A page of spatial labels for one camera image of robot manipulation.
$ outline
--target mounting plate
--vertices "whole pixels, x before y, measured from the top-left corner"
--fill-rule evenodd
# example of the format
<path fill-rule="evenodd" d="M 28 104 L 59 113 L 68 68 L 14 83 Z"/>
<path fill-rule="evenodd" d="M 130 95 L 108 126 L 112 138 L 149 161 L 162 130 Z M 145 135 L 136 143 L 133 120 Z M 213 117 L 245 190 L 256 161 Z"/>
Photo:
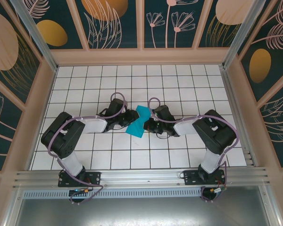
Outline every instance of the mounting plate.
<path fill-rule="evenodd" d="M 185 170 L 183 171 L 183 178 L 185 185 L 218 185 L 218 180 L 225 183 L 225 172 L 218 169 L 214 172 L 207 182 L 204 182 L 198 175 L 198 170 Z"/>
<path fill-rule="evenodd" d="M 94 185 L 100 184 L 100 172 L 86 172 L 85 173 L 85 182 L 89 182 Z M 65 171 L 61 171 L 58 179 L 58 187 L 87 187 L 79 182 L 74 181 Z"/>

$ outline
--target blue fabric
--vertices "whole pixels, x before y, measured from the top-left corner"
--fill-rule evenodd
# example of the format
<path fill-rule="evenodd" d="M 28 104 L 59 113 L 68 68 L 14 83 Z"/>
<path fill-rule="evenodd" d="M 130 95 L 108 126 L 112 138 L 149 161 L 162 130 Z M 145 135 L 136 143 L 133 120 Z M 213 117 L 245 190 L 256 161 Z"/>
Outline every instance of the blue fabric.
<path fill-rule="evenodd" d="M 127 127 L 126 133 L 141 138 L 145 131 L 143 125 L 147 120 L 149 120 L 151 112 L 147 107 L 140 105 L 137 106 L 136 111 L 139 118 Z"/>

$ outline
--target purple cable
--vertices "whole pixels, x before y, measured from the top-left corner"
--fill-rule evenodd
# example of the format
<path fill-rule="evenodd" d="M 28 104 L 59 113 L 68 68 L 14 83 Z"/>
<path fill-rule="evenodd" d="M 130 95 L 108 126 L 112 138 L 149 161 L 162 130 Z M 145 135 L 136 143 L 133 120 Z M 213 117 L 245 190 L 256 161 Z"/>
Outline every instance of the purple cable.
<path fill-rule="evenodd" d="M 51 141 L 49 142 L 49 145 L 48 145 L 48 149 L 47 149 L 48 154 L 49 154 L 50 156 L 54 157 L 54 158 L 57 158 L 58 164 L 62 167 L 62 169 L 63 169 L 73 180 L 75 180 L 75 181 L 77 181 L 77 182 L 79 182 L 79 183 L 81 183 L 81 184 L 87 185 L 87 186 L 100 187 L 100 189 L 99 189 L 96 193 L 94 193 L 91 197 L 89 197 L 88 199 L 85 199 L 85 200 L 83 200 L 82 202 L 80 202 L 81 204 L 84 204 L 84 203 L 88 202 L 90 199 L 92 199 L 94 196 L 96 196 L 97 193 L 99 193 L 99 192 L 104 188 L 103 185 L 95 185 L 95 184 L 91 184 L 91 183 L 86 183 L 86 182 L 84 182 L 84 181 L 81 181 L 81 180 L 77 179 L 74 175 L 72 175 L 72 174 L 65 168 L 64 164 L 61 162 L 61 160 L 58 158 L 58 156 L 51 153 L 51 146 L 52 146 L 53 141 L 55 140 L 55 138 L 58 136 L 59 132 L 60 132 L 66 125 L 68 125 L 69 123 L 71 123 L 71 122 L 74 121 L 74 120 L 97 119 L 97 118 L 99 118 L 99 119 L 111 119 L 111 118 L 114 118 L 114 117 L 116 117 L 117 115 L 119 115 L 119 114 L 123 111 L 123 109 L 125 108 L 125 106 L 127 105 L 127 102 L 126 102 L 126 100 L 125 100 L 124 95 L 121 94 L 121 93 L 119 93 L 119 92 L 113 93 L 113 94 L 111 95 L 111 97 L 110 97 L 110 100 L 112 100 L 112 97 L 113 97 L 113 95 L 115 95 L 115 94 L 120 94 L 120 95 L 122 96 L 122 98 L 123 98 L 123 106 L 122 106 L 121 110 L 119 110 L 119 112 L 117 112 L 116 114 L 114 114 L 114 115 L 112 115 L 112 116 L 106 116 L 106 117 L 103 117 L 103 116 L 84 116 L 84 117 L 74 117 L 74 118 L 72 118 L 72 119 L 70 119 L 70 120 L 67 120 L 67 121 L 56 131 L 56 133 L 53 135 L 53 137 L 52 137 L 52 139 L 51 139 Z M 73 197 L 73 195 L 70 197 L 70 201 L 72 202 L 72 204 L 74 204 L 74 202 L 73 202 L 73 200 L 72 200 L 72 197 Z"/>
<path fill-rule="evenodd" d="M 218 162 L 218 165 L 221 164 L 221 161 L 222 161 L 222 159 L 224 158 L 225 154 L 226 154 L 229 150 L 231 150 L 232 148 L 234 148 L 234 147 L 238 144 L 238 142 L 239 142 L 239 134 L 238 134 L 237 130 L 235 129 L 235 127 L 232 126 L 232 125 L 231 125 L 229 122 L 227 122 L 226 120 L 221 119 L 221 118 L 218 118 L 218 117 L 213 116 L 213 115 L 205 115 L 205 114 L 204 114 L 204 115 L 197 115 L 197 116 L 193 116 L 193 117 L 189 117 L 189 118 L 185 118 L 185 119 L 182 118 L 182 119 L 176 120 L 176 121 L 163 120 L 163 119 L 158 118 L 158 117 L 153 113 L 152 109 L 150 108 L 150 103 L 151 103 L 151 100 L 153 100 L 153 99 L 157 100 L 157 101 L 158 101 L 158 106 L 160 106 L 160 100 L 159 100 L 158 98 L 156 98 L 156 97 L 152 97 L 152 98 L 150 98 L 150 100 L 148 101 L 148 108 L 149 108 L 149 110 L 150 110 L 150 112 L 151 112 L 152 117 L 153 117 L 154 119 L 157 119 L 158 121 L 162 121 L 162 122 L 165 122 L 165 123 L 177 123 L 177 122 L 181 122 L 181 121 L 188 121 L 188 120 L 191 120 L 191 119 L 211 118 L 211 119 L 216 119 L 216 120 L 218 120 L 218 121 L 221 121 L 221 122 L 225 123 L 226 125 L 228 125 L 228 126 L 234 131 L 234 133 L 236 134 L 236 137 L 237 137 L 236 142 L 235 142 L 232 146 L 228 147 L 227 149 L 225 149 L 225 150 L 223 151 L 222 156 L 221 156 L 221 158 L 220 158 L 220 160 L 219 160 L 219 162 Z"/>
<path fill-rule="evenodd" d="M 177 122 L 181 122 L 181 121 L 188 121 L 188 120 L 191 120 L 191 119 L 211 118 L 211 119 L 216 119 L 216 120 L 218 120 L 218 121 L 221 121 L 221 122 L 225 123 L 226 125 L 228 125 L 228 126 L 234 131 L 234 133 L 236 134 L 236 137 L 237 137 L 236 142 L 235 142 L 232 146 L 228 147 L 227 149 L 225 149 L 225 150 L 223 151 L 223 153 L 222 153 L 222 155 L 221 155 L 221 158 L 220 158 L 220 160 L 219 160 L 219 162 L 218 162 L 218 165 L 219 165 L 219 166 L 225 165 L 225 185 L 226 185 L 226 176 L 227 176 L 227 175 L 226 175 L 226 161 L 225 161 L 224 163 L 222 163 L 222 164 L 220 164 L 220 163 L 221 163 L 222 159 L 224 158 L 225 154 L 226 154 L 228 151 L 230 151 L 232 148 L 234 148 L 234 147 L 238 144 L 238 142 L 239 142 L 239 134 L 238 134 L 237 130 L 235 129 L 235 127 L 232 126 L 232 125 L 231 125 L 229 122 L 227 122 L 226 120 L 221 119 L 221 118 L 218 118 L 218 117 L 216 117 L 216 116 L 212 116 L 212 115 L 197 115 L 197 116 L 193 116 L 193 117 L 189 117 L 189 118 L 185 118 L 185 119 L 182 118 L 182 119 L 176 120 L 176 121 L 167 121 L 167 120 L 160 119 L 160 118 L 158 118 L 158 117 L 153 113 L 152 109 L 150 108 L 150 103 L 151 103 L 151 100 L 153 100 L 153 99 L 157 100 L 157 101 L 158 101 L 158 106 L 160 106 L 160 100 L 159 100 L 157 97 L 152 97 L 152 98 L 150 98 L 150 100 L 148 101 L 148 108 L 149 108 L 149 110 L 150 110 L 150 112 L 151 112 L 152 117 L 153 117 L 154 119 L 157 119 L 158 121 L 162 121 L 162 122 L 165 122 L 165 123 L 177 123 Z M 204 191 L 204 189 L 205 189 L 205 186 L 201 188 L 200 197 L 201 197 L 201 199 L 202 199 L 203 201 L 210 201 L 210 199 L 208 199 L 208 198 L 206 198 L 206 197 L 203 196 L 203 191 Z"/>
<path fill-rule="evenodd" d="M 224 161 L 224 163 L 222 163 L 220 166 L 223 166 L 223 165 L 225 166 L 225 185 L 226 185 L 226 178 L 227 178 L 226 161 Z M 208 199 L 207 197 L 203 196 L 203 191 L 204 191 L 205 188 L 206 188 L 205 186 L 204 186 L 204 187 L 201 187 L 201 192 L 200 192 L 200 197 L 201 197 L 201 199 L 202 199 L 203 201 L 212 201 L 212 200 Z M 220 194 L 217 195 L 213 200 L 216 200 L 216 199 L 220 196 Z"/>

